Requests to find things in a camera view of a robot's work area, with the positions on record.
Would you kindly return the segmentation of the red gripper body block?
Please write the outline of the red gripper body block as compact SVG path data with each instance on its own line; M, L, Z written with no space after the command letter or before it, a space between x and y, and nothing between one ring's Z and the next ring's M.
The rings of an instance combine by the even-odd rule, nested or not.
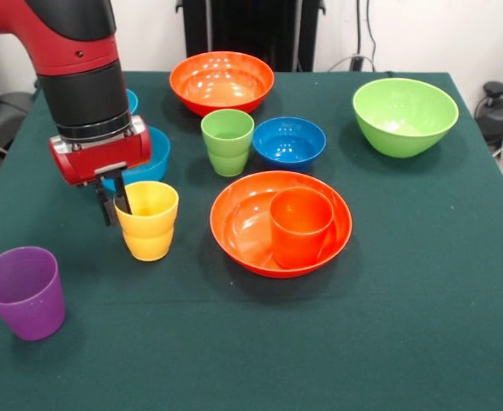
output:
M70 143L61 136L51 137L50 153L71 185L92 182L105 169L126 166L131 169L151 159L151 137L141 116L132 116L128 131L91 143Z

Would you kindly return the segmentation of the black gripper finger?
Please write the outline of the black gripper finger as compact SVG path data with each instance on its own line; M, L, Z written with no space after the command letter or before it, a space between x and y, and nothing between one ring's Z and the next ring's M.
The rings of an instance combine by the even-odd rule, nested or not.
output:
M98 179L94 181L94 192L96 194L105 225L116 226L116 215L114 214L112 201L108 198L103 184Z
M123 168L115 169L112 173L112 180L115 187L115 204L126 214L131 214L132 209L127 198L127 192L122 175Z

